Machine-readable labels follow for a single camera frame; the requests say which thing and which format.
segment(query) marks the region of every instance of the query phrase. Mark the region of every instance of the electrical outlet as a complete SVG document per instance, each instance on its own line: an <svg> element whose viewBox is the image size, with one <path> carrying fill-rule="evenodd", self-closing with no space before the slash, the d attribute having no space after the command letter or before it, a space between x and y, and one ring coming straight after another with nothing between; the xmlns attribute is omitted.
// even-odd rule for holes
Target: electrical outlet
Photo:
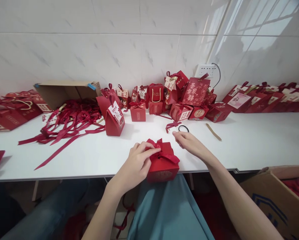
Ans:
<svg viewBox="0 0 299 240"><path fill-rule="evenodd" d="M208 79L214 78L214 72L217 71L214 64L199 64L195 73L196 78L201 78L208 73Z"/></svg>

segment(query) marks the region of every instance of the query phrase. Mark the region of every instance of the white tabletop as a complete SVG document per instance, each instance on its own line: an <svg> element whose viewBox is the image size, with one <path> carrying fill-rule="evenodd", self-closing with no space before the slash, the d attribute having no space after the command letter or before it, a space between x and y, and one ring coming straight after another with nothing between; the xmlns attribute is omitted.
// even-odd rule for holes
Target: white tabletop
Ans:
<svg viewBox="0 0 299 240"><path fill-rule="evenodd" d="M18 141L39 134L41 116L11 132L0 132L0 150L6 151L0 164L0 181L113 176L125 162L130 148L148 138L154 141L163 138L163 142L171 142L175 155L180 159L180 172L208 170L202 161L178 146L171 132L166 133L166 124L172 120L147 113L146 122L132 122L130 112L124 113L124 118L126 124L120 137L109 137L106 132L85 135L35 171L68 139L52 146L38 143L18 146ZM212 135L205 123L210 124L222 142ZM185 120L182 124L229 170L250 171L266 166L299 165L299 113L231 113L219 123L204 119Z"/></svg>

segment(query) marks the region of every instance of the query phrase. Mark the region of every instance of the teal skirt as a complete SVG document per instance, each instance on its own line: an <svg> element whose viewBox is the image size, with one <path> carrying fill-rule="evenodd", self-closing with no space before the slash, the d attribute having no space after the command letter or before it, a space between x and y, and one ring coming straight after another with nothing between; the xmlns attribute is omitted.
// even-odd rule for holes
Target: teal skirt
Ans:
<svg viewBox="0 0 299 240"><path fill-rule="evenodd" d="M214 240L182 174L173 181L141 183L127 239Z"/></svg>

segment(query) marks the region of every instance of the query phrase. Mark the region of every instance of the open cardboard box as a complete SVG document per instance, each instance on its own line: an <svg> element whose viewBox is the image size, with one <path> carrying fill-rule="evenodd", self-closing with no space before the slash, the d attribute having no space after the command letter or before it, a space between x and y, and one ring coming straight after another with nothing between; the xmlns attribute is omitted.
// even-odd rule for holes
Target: open cardboard box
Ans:
<svg viewBox="0 0 299 240"><path fill-rule="evenodd" d="M262 169L241 187L284 239L299 239L299 197L280 180L299 177L299 166Z"/></svg>
<svg viewBox="0 0 299 240"><path fill-rule="evenodd" d="M36 91L53 110L62 106L66 100L85 99L101 96L99 82L91 81L55 81L50 80L34 85Z"/></svg>

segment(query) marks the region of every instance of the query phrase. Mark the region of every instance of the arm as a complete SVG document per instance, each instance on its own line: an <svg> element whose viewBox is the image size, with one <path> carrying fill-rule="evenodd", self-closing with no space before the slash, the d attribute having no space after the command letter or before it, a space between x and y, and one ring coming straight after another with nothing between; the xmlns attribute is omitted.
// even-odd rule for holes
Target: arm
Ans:
<svg viewBox="0 0 299 240"><path fill-rule="evenodd" d="M197 138L186 132L173 132L173 135L181 148L201 159L208 167L241 239L283 239L227 169Z"/></svg>
<svg viewBox="0 0 299 240"><path fill-rule="evenodd" d="M130 149L128 159L107 184L102 200L82 240L110 239L120 198L146 178L151 165L149 157L159 151L160 148L154 148L147 142L136 143Z"/></svg>

